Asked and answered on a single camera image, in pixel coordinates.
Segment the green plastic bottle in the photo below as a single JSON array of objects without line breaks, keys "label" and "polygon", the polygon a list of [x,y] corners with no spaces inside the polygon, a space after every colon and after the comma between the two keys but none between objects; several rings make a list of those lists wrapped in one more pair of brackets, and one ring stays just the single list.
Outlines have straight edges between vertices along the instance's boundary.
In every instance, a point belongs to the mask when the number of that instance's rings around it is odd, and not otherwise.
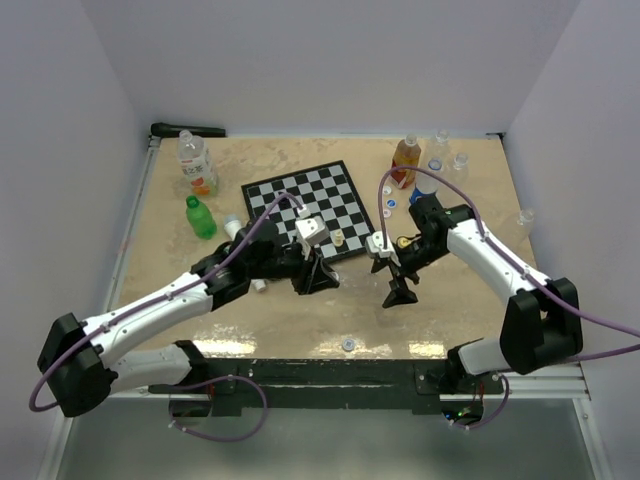
[{"label": "green plastic bottle", "polygon": [[217,232],[217,225],[209,208],[194,195],[188,196],[185,203],[187,221],[194,234],[204,240],[212,239]]}]

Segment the white QR code cap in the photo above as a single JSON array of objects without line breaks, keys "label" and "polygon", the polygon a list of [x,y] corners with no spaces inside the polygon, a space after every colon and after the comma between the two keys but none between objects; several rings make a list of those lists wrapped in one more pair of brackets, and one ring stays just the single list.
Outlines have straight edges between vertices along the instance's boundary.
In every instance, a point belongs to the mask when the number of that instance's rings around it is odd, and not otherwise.
[{"label": "white QR code cap", "polygon": [[355,348],[355,341],[351,338],[346,338],[342,342],[342,348],[346,352],[353,351]]}]

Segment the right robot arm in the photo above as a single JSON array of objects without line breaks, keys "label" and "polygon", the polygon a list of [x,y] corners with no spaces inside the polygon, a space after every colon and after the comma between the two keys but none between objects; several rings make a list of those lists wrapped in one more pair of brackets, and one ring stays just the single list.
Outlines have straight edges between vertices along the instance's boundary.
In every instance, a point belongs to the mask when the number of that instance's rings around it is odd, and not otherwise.
[{"label": "right robot arm", "polygon": [[418,199],[409,213],[416,236],[392,241],[377,231],[366,240],[372,270],[388,268],[392,275],[384,307],[416,303],[407,284],[417,283],[420,269],[447,254],[466,263],[506,307],[499,336],[448,351],[445,379],[452,390],[469,392],[481,375],[492,371],[526,375],[582,351],[578,294],[572,282],[553,280],[529,266],[498,241],[466,204],[445,208],[430,194]]}]

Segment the clear crushed plastic bottle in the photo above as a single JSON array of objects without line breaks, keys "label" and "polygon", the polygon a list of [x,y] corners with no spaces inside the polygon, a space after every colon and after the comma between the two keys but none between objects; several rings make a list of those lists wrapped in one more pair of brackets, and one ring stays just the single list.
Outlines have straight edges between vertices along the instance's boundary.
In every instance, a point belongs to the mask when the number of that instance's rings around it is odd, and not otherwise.
[{"label": "clear crushed plastic bottle", "polygon": [[527,208],[511,215],[505,224],[504,243],[515,250],[529,237],[535,222],[535,210]]}]

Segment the orange label tea bottle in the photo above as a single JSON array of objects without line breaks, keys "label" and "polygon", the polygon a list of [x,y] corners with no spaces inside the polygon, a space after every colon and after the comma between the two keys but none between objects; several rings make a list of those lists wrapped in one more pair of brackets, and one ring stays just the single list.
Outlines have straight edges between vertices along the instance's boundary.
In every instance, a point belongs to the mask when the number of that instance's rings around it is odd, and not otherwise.
[{"label": "orange label tea bottle", "polygon": [[177,160],[194,195],[215,195],[218,175],[205,140],[190,130],[179,133]]}]

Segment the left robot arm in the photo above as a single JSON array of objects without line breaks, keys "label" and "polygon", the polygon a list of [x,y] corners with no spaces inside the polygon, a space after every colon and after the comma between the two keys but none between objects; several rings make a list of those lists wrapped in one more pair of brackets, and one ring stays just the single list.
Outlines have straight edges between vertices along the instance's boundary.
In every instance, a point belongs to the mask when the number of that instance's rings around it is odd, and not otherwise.
[{"label": "left robot arm", "polygon": [[284,245],[272,221],[249,223],[156,292],[85,320],[72,313],[58,317],[37,360],[39,384],[49,387],[54,406],[68,418],[93,410],[122,390],[151,385],[200,390],[207,380],[200,355],[187,353],[180,343],[147,353],[138,346],[237,300],[256,279],[288,279],[299,295],[338,287],[338,274],[314,249],[329,237],[322,219],[298,220],[295,230],[293,242]]}]

